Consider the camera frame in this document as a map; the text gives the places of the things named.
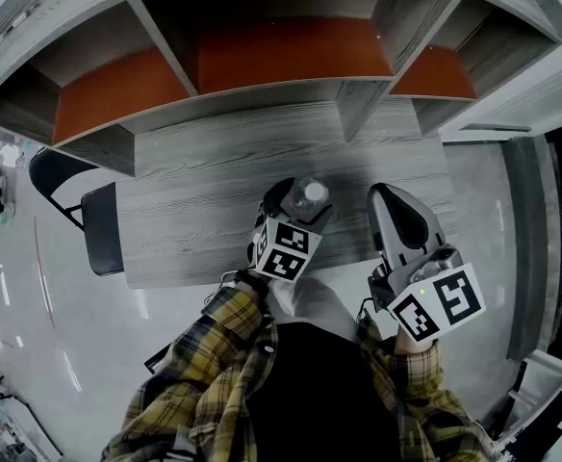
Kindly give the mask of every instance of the white floor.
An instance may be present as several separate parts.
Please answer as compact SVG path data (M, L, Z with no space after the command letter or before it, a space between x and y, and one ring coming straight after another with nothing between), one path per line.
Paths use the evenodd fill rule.
M143 361L191 324L214 287L132 291L123 274L94 275L80 230L36 192L26 167L10 167L11 154L20 151L28 161L37 147L27 143L14 153L3 151L16 214L0 227L0 373L31 403L65 454L96 460L149 375ZM443 339L447 385L481 418L516 375L516 365L505 360L514 307L514 224L498 146L447 147L447 156L460 209L453 243L476 266L489 308ZM479 175L473 169L478 159L486 166ZM84 193L117 178L102 169L83 173L61 187L57 198L76 205ZM355 314L375 265L363 262L315 276ZM377 320L384 335L395 333L387 314Z

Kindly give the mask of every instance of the gray pants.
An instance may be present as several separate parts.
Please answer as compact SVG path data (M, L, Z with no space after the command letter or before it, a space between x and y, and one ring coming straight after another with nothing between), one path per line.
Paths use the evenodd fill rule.
M302 277L295 284L270 283L268 306L278 324L304 321L326 332L356 342L356 320L337 294L313 277Z

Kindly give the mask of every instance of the cable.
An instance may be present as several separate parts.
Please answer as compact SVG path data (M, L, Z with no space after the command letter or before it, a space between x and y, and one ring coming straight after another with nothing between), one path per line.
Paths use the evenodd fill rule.
M255 269L255 267L251 266L251 267L247 267L245 270L253 270L253 269ZM237 272L236 270L229 270L223 273L223 275L221 276L221 282L219 282L217 288L204 298L204 306L206 306L211 301L211 297L213 297L213 295L216 295L217 292L223 287L225 278L231 273L236 273L236 272Z
M372 297L366 297L365 299L363 299L362 304L360 305L360 310L358 311L358 315L356 315L356 321L360 321L360 319L362 318L362 312L365 311L365 305L367 304L367 301L372 301L373 306L375 306L375 300Z
M482 430L482 433L484 433L484 436L486 437L486 440L491 443L493 448L497 448L498 443L495 440L493 440L493 438L491 438L489 436L489 434L486 432L486 429L484 429L484 426L482 424L480 424L478 421L476 421L475 419L472 419L472 418L470 418L470 419L472 420L473 424L475 424L477 427L479 427Z

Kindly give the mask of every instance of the wooden desk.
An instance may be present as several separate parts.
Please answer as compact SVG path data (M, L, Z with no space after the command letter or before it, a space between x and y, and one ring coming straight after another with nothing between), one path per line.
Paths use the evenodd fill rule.
M344 141L334 102L239 112L136 136L136 180L118 183L118 222L130 287L218 282L243 268L255 212L265 191L290 176L315 173L337 216L310 269L375 258L365 199L373 183L392 183L456 231L444 150L424 138L411 102L380 104L374 120ZM407 116L414 119L408 126Z

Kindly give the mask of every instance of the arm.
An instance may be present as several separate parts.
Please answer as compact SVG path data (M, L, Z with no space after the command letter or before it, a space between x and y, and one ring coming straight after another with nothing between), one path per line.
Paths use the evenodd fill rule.
M243 282L223 287L202 317L170 346L162 366L136 392L102 460L143 461L169 451L194 458L195 406L262 321L259 296Z
M450 462L489 460L483 433L456 396L441 388L439 343L422 346L399 330L389 371L398 393L420 423L437 457Z

